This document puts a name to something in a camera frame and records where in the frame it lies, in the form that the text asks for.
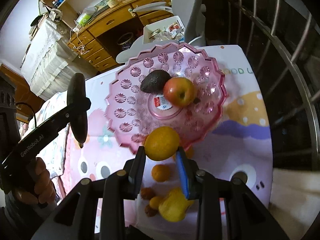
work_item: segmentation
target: orange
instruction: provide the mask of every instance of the orange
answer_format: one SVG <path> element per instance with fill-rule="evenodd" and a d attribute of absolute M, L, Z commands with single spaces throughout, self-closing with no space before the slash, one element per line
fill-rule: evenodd
<path fill-rule="evenodd" d="M 186 157 L 188 159 L 191 159 L 194 154 L 195 154 L 195 151 L 194 151 L 193 147 L 190 146 L 189 150 L 186 151 Z M 172 156 L 172 158 L 173 158 L 174 161 L 176 161 L 176 155 L 175 154 Z"/>
<path fill-rule="evenodd" d="M 179 135 L 171 127 L 156 128 L 144 143 L 145 153 L 151 160 L 163 161 L 176 153 L 179 141 Z"/>
<path fill-rule="evenodd" d="M 170 178 L 170 168 L 165 164 L 158 164 L 153 166 L 151 176 L 157 182 L 164 182 Z"/>
<path fill-rule="evenodd" d="M 152 199 L 150 199 L 149 206 L 154 210 L 158 210 L 159 205 L 163 201 L 163 199 L 163 197 L 155 196 Z"/>

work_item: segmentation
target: fruit sticker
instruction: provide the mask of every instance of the fruit sticker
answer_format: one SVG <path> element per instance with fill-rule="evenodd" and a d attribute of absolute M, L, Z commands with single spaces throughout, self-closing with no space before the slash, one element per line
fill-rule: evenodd
<path fill-rule="evenodd" d="M 160 110 L 168 110 L 172 107 L 172 105 L 164 98 L 164 95 L 157 95 L 154 98 L 155 101 L 155 107 Z"/>

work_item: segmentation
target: blue gripper pad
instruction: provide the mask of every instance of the blue gripper pad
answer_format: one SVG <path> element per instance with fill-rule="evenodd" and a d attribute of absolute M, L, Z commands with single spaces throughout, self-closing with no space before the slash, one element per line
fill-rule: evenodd
<path fill-rule="evenodd" d="M 189 183 L 188 183 L 188 176 L 185 170 L 185 167 L 183 165 L 183 161 L 180 155 L 180 152 L 176 152 L 176 164 L 178 168 L 178 173 L 180 177 L 180 184 L 181 184 L 181 189 L 182 193 L 186 197 L 186 199 L 189 198 L 190 192 L 189 192 Z"/>

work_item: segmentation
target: screw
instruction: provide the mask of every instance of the screw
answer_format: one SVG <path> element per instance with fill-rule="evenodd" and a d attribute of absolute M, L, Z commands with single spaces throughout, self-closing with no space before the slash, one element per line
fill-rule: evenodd
<path fill-rule="evenodd" d="M 233 179 L 231 180 L 231 182 L 232 182 L 233 184 L 235 184 L 235 185 L 241 185 L 242 180 L 239 179 L 239 178 L 233 178 Z"/>
<path fill-rule="evenodd" d="M 125 170 L 119 170 L 119 171 L 117 171 L 117 175 L 118 176 L 124 176 L 124 175 L 126 175 L 127 174 L 127 172 L 125 171 Z"/>
<path fill-rule="evenodd" d="M 204 170 L 197 170 L 196 175 L 199 177 L 203 177 L 205 175 L 205 171 Z"/>
<path fill-rule="evenodd" d="M 89 182 L 90 182 L 90 179 L 88 179 L 88 178 L 84 178 L 84 179 L 81 179 L 81 184 L 82 185 L 87 185 L 87 184 L 89 184 Z"/>

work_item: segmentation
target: finger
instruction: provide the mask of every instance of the finger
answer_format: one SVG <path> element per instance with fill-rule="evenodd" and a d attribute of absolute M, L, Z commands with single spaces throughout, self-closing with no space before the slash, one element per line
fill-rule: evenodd
<path fill-rule="evenodd" d="M 35 167 L 35 172 L 37 175 L 41 174 L 42 172 L 45 171 L 45 163 L 43 161 L 43 159 L 41 159 L 40 157 L 37 157 L 37 161 L 36 161 L 36 167 Z"/>
<path fill-rule="evenodd" d="M 44 192 L 42 192 L 40 194 L 40 196 L 38 197 L 39 203 L 43 204 L 43 203 L 46 203 L 47 201 L 49 201 L 50 196 L 53 191 L 54 191 L 53 182 L 50 181 L 49 185 L 46 187 Z"/>
<path fill-rule="evenodd" d="M 40 195 L 49 185 L 49 182 L 50 182 L 50 173 L 48 170 L 44 170 L 44 172 L 42 172 L 39 175 L 39 179 L 35 184 L 35 193 Z"/>
<path fill-rule="evenodd" d="M 48 201 L 47 201 L 48 204 L 50 204 L 51 202 L 53 202 L 55 199 L 56 199 L 56 192 L 55 192 L 55 190 L 53 190 L 51 196 L 49 197 L 49 199 L 48 199 Z"/>
<path fill-rule="evenodd" d="M 38 199 L 33 196 L 30 192 L 26 192 L 22 189 L 15 190 L 15 197 L 22 203 L 27 205 L 33 205 L 38 203 Z"/>

